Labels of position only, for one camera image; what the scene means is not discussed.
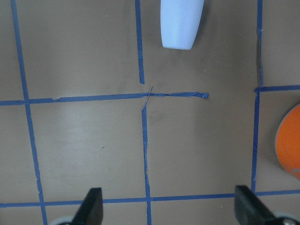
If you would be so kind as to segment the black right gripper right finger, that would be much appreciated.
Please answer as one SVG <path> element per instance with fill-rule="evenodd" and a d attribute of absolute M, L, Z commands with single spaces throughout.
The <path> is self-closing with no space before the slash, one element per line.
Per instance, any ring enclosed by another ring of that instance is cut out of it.
<path fill-rule="evenodd" d="M 272 225 L 275 215 L 246 186 L 236 185 L 234 214 L 240 225 Z"/>

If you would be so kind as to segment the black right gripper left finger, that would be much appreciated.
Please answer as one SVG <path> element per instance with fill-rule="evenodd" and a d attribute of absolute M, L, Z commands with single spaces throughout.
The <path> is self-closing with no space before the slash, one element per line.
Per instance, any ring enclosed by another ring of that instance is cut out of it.
<path fill-rule="evenodd" d="M 74 225 L 101 225 L 103 222 L 103 198 L 100 187 L 91 188 L 73 218 Z"/>

